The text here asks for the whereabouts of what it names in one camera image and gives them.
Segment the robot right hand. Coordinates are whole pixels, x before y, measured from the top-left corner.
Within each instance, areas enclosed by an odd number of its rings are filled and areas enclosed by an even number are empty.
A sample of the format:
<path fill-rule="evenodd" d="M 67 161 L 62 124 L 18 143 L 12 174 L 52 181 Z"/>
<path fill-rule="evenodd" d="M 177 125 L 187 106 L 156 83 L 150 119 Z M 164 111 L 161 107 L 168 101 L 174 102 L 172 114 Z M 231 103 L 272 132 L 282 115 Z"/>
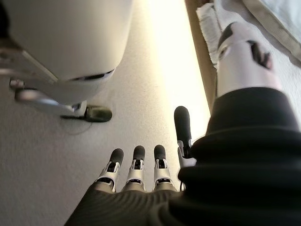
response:
<path fill-rule="evenodd" d="M 137 146 L 116 192 L 124 153 L 115 149 L 68 226 L 298 226 L 301 131 L 269 52 L 233 22 L 218 43 L 216 98 L 206 134 L 191 142 L 188 110 L 174 111 L 181 181 L 177 191 L 162 145 L 154 185 L 144 188 L 145 149 Z"/>

